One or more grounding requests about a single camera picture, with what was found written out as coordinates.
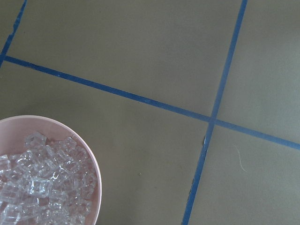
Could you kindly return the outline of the pile of clear ice cubes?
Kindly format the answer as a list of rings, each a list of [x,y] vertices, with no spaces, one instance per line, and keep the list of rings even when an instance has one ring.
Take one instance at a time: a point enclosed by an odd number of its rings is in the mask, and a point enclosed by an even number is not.
[[[71,136],[49,141],[38,132],[24,148],[0,157],[1,224],[87,224],[97,183],[87,150]]]

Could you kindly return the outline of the pink bowl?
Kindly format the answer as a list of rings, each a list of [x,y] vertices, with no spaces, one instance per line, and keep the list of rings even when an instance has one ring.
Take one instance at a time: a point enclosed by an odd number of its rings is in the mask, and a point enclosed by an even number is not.
[[[86,149],[91,159],[92,168],[97,175],[96,190],[92,195],[91,212],[86,217],[86,224],[96,224],[102,198],[100,169],[96,157],[90,147],[71,128],[56,120],[36,115],[21,115],[2,119],[0,121],[0,153],[18,154],[24,152],[24,138],[35,131],[40,132],[50,141],[63,140],[66,137],[71,136],[78,145]]]

